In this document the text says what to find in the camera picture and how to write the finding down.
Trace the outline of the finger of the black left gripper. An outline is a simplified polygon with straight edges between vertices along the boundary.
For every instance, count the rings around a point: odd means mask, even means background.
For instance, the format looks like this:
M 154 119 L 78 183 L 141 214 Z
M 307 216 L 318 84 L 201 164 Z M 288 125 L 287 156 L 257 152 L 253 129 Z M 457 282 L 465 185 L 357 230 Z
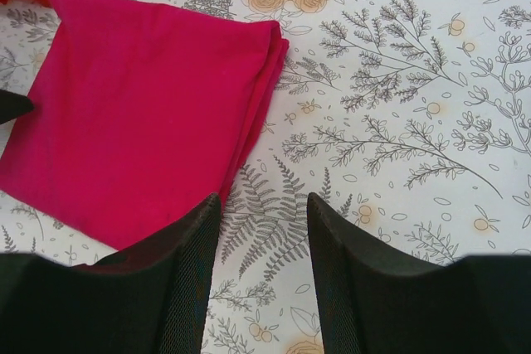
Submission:
M 25 95 L 0 89 L 0 124 L 10 122 L 34 110 L 34 104 Z

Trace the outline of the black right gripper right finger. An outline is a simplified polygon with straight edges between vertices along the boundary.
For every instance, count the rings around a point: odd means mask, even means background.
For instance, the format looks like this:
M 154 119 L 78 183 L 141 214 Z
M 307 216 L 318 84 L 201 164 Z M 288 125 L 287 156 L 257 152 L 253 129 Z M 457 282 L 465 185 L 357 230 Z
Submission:
M 316 194 L 307 225 L 327 353 L 527 353 L 530 258 L 418 259 L 345 220 Z

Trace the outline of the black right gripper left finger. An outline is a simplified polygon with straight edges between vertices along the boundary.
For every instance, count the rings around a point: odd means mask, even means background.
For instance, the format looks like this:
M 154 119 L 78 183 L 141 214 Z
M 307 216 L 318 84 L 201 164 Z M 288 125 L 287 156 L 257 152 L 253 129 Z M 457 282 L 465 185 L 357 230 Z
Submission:
M 2 352 L 200 352 L 220 224 L 213 194 L 92 265 L 2 255 Z

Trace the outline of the crimson red t shirt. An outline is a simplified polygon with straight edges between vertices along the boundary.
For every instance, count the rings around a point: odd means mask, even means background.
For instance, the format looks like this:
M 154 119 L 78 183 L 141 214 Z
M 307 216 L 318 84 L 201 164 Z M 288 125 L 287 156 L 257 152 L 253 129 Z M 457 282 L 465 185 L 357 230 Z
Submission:
M 61 20 L 1 157 L 9 196 L 121 250 L 206 196 L 226 200 L 289 43 L 135 0 L 50 0 Z

